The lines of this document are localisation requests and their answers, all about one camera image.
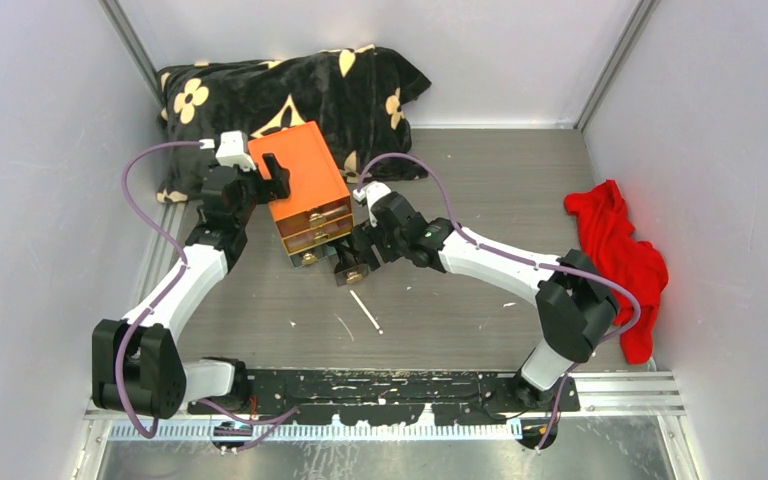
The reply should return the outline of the small drawer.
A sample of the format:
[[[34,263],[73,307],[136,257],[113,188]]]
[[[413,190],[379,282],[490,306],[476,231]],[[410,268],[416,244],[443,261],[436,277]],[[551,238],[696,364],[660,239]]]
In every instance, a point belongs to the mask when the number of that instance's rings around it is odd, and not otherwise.
[[[289,256],[294,268],[302,268],[313,265],[327,256],[327,253],[321,246],[309,248]]]
[[[371,273],[370,265],[352,248],[342,244],[334,247],[329,262],[338,287],[360,282]]]

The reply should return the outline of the orange drawer organizer box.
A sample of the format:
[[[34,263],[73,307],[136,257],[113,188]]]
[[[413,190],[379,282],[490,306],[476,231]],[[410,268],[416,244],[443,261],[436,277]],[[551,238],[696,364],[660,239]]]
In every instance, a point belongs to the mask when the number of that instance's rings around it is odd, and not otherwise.
[[[249,142],[257,163],[273,153],[290,171],[290,196],[268,204],[288,255],[327,244],[350,234],[354,227],[346,182],[317,123],[310,121]]]

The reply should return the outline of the white silver pencil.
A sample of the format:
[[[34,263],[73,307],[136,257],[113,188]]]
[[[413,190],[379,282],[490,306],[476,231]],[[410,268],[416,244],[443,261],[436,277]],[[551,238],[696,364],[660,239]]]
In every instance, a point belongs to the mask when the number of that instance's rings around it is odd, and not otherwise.
[[[367,306],[366,306],[366,304],[363,302],[363,300],[360,298],[360,296],[359,296],[359,295],[358,295],[358,294],[357,294],[357,293],[356,293],[356,292],[355,292],[353,289],[350,289],[350,290],[349,290],[349,294],[351,295],[351,297],[353,298],[353,300],[356,302],[356,304],[358,305],[358,307],[360,308],[360,310],[361,310],[361,311],[364,313],[364,315],[366,316],[366,318],[369,320],[369,322],[371,323],[371,325],[373,326],[373,328],[375,329],[375,331],[376,331],[376,332],[377,332],[379,335],[383,335],[383,334],[384,334],[384,331],[383,331],[382,327],[380,326],[380,324],[379,324],[379,322],[378,322],[377,318],[376,318],[376,317],[375,317],[375,316],[372,314],[372,312],[371,312],[371,311],[368,309],[368,307],[367,307]]]

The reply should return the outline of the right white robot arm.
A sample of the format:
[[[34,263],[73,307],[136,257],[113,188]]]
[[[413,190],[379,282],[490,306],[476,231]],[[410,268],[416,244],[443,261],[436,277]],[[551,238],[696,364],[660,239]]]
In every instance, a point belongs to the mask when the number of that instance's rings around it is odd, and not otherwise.
[[[352,235],[370,269],[406,259],[417,268],[493,285],[537,309],[542,339],[519,368],[514,386],[516,400],[527,410],[552,400],[557,382],[588,361],[619,313],[613,291],[579,250],[537,254],[482,237],[449,218],[428,221],[380,182],[352,196],[368,212]]]

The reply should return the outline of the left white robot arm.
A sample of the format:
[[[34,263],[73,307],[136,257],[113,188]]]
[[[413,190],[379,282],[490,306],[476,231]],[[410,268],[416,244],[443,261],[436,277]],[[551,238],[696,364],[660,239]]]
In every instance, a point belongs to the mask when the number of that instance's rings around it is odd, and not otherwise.
[[[258,169],[217,166],[207,175],[200,220],[178,262],[120,320],[101,320],[92,333],[92,401],[101,409],[169,419],[183,406],[209,399],[229,413],[245,409],[252,385],[241,360],[206,357],[184,362],[178,341],[206,295],[237,264],[259,204],[288,198],[290,172],[273,153]]]

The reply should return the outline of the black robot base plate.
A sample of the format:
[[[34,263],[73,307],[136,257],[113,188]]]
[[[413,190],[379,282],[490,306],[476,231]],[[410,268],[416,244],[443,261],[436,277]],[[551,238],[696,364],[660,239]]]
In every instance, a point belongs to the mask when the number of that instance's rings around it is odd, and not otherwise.
[[[581,408],[572,380],[531,400],[523,385],[517,374],[498,371],[251,369],[241,392],[213,401],[237,415],[268,419],[296,408],[291,419],[300,425],[338,419],[373,427],[413,425],[424,411],[435,426],[466,426]]]

